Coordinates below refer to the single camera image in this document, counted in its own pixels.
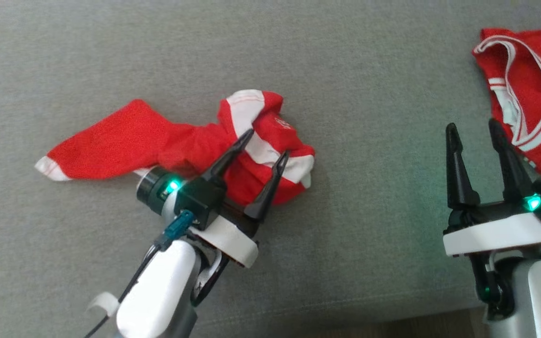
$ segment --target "green led light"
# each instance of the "green led light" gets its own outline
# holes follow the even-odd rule
[[[483,300],[483,301],[487,301],[490,299],[490,288],[488,286],[485,287],[485,289],[483,289],[483,293],[482,294],[478,294],[479,295],[479,299]]]
[[[170,181],[170,183],[169,183],[168,186],[166,187],[166,191],[170,194],[172,191],[177,190],[178,187],[179,187],[178,182],[176,182],[176,181]]]
[[[526,205],[524,205],[524,206],[529,211],[536,210],[541,205],[541,197],[538,194],[534,194],[533,196],[525,197],[524,201],[526,202]]]

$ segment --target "gray fabric surface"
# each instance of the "gray fabric surface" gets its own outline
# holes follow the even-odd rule
[[[269,216],[252,269],[227,268],[194,337],[478,305],[470,264],[442,247],[444,128],[457,122],[476,190],[498,199],[470,51],[485,26],[541,28],[541,1],[420,3],[0,0],[0,337],[85,334],[88,302],[118,295],[162,228],[133,175],[54,183],[34,162],[131,99],[205,124],[244,88],[285,97],[317,150],[313,186]]]

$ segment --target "wooden floor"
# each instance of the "wooden floor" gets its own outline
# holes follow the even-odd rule
[[[302,338],[487,338],[483,308],[416,317],[368,327],[335,330]]]

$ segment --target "black cable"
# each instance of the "black cable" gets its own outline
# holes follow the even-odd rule
[[[99,321],[99,323],[97,323],[97,325],[95,325],[95,327],[91,329],[89,333],[86,334],[85,338],[89,338],[90,336],[94,335],[97,330],[101,329],[101,327],[108,321],[108,319],[108,316],[103,317],[103,319]]]
[[[122,295],[120,295],[120,298],[118,298],[119,304],[122,303],[124,298],[126,298],[126,295],[129,294],[133,286],[137,284],[137,279],[139,278],[139,276],[141,276],[141,273],[143,272],[143,270],[146,269],[147,265],[150,263],[150,261],[152,261],[153,257],[156,255],[157,252],[159,252],[159,250],[160,250],[160,246],[154,246],[150,248],[147,255],[141,262],[141,265],[139,265],[139,268],[137,268],[137,271],[135,271],[135,274],[133,274],[133,278],[131,278],[131,281],[124,289],[124,292],[122,293]],[[99,323],[97,323],[97,325],[95,325],[95,327],[91,331],[89,331],[89,333],[86,334],[85,338],[90,338],[91,336],[93,336],[95,332],[97,332],[97,330],[101,329],[101,327],[108,321],[108,319],[109,319],[109,316],[103,317],[103,319],[99,321]]]

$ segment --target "printed logo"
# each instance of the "printed logo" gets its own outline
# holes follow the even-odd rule
[[[281,124],[281,126],[285,129],[292,129],[292,125],[284,120],[281,120],[281,118],[275,117],[275,121],[277,121],[278,124]]]

